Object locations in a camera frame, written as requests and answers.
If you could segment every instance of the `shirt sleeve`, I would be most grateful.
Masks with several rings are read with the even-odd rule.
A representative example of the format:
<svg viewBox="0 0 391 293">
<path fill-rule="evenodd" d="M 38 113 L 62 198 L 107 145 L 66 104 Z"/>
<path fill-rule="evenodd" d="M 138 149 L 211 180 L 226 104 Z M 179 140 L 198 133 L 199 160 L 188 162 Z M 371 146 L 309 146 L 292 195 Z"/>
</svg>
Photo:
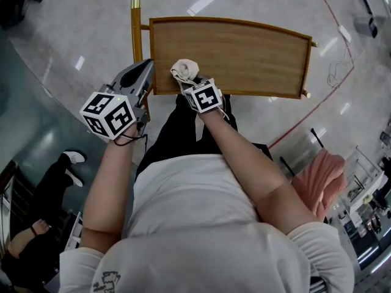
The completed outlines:
<svg viewBox="0 0 391 293">
<path fill-rule="evenodd" d="M 95 271 L 104 254 L 81 247 L 60 254 L 59 293 L 90 292 Z"/>
<path fill-rule="evenodd" d="M 310 261 L 311 276 L 321 277 L 328 292 L 353 291 L 353 266 L 341 246 L 337 229 L 325 223 L 311 222 L 297 227 L 288 237 Z"/>
</svg>

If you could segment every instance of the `hand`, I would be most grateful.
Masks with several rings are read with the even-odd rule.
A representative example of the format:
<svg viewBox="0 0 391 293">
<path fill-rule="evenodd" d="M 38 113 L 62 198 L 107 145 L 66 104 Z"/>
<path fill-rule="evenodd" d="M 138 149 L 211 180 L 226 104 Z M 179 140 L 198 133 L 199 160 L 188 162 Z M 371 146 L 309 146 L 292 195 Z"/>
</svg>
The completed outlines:
<svg viewBox="0 0 391 293">
<path fill-rule="evenodd" d="M 130 125 L 128 129 L 123 132 L 123 134 L 128 137 L 138 137 L 139 131 L 137 130 L 137 122 Z"/>
<path fill-rule="evenodd" d="M 46 223 L 46 221 L 40 219 L 32 224 L 32 227 L 37 234 L 47 233 L 50 229 L 50 226 Z"/>
</svg>

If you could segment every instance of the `gray tiled floor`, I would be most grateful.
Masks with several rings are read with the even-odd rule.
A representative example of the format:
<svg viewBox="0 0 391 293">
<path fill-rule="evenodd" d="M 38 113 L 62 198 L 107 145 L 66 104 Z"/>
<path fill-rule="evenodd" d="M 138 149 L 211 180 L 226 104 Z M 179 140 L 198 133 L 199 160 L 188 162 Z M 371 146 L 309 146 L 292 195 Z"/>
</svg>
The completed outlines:
<svg viewBox="0 0 391 293">
<path fill-rule="evenodd" d="M 197 0 L 141 1 L 142 21 L 147 23 L 150 17 L 188 15 L 187 9 Z M 321 44 L 312 49 L 305 85 L 312 93 L 310 99 L 232 98 L 233 113 L 245 137 L 271 145 L 273 156 L 284 155 L 297 166 L 318 150 L 309 136 L 311 127 L 321 133 L 333 153 L 348 157 L 359 144 L 371 155 L 379 154 L 379 135 L 391 113 L 391 58 L 381 35 L 373 40 L 354 30 L 357 18 L 368 19 L 362 0 L 215 0 L 197 15 L 272 24 L 311 35 Z M 339 24 L 352 36 L 349 50 L 338 32 Z M 133 63 L 130 0 L 44 0 L 31 4 L 26 19 L 9 35 L 33 73 L 77 117 L 94 90 Z M 333 38 L 336 44 L 323 53 Z M 149 57 L 146 32 L 143 51 Z M 354 64 L 349 63 L 349 52 Z M 75 65 L 80 56 L 86 61 L 78 71 Z M 334 90 L 327 84 L 329 69 L 344 57 L 347 63 L 338 65 L 337 81 L 346 79 Z M 149 97 L 150 145 L 173 109 L 174 99 Z M 135 163 L 143 147 L 140 142 Z"/>
</svg>

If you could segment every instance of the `forearm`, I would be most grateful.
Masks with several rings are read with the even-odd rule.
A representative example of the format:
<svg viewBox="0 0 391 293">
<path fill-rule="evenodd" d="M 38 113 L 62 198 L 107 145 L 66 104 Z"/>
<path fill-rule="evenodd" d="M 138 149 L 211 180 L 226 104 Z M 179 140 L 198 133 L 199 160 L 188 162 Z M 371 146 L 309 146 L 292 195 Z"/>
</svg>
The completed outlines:
<svg viewBox="0 0 391 293">
<path fill-rule="evenodd" d="M 34 233 L 30 228 L 19 232 L 8 245 L 8 251 L 13 257 L 19 258 L 19 254 L 34 237 Z"/>
<path fill-rule="evenodd" d="M 217 112 L 201 116 L 243 190 L 255 203 L 288 183 L 279 168 Z"/>
<path fill-rule="evenodd" d="M 125 146 L 118 146 L 113 141 L 108 143 L 84 207 L 85 228 L 121 235 L 128 201 L 133 146 L 134 142 Z"/>
</svg>

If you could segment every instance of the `pink towel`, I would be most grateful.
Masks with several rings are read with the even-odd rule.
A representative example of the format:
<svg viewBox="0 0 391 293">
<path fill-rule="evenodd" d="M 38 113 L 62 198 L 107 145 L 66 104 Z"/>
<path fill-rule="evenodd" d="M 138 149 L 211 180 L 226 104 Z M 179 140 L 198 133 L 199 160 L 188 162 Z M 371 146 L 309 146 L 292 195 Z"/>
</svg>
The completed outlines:
<svg viewBox="0 0 391 293">
<path fill-rule="evenodd" d="M 292 179 L 292 186 L 301 200 L 323 221 L 338 195 L 347 186 L 343 175 L 345 160 L 322 149 L 314 160 Z"/>
</svg>

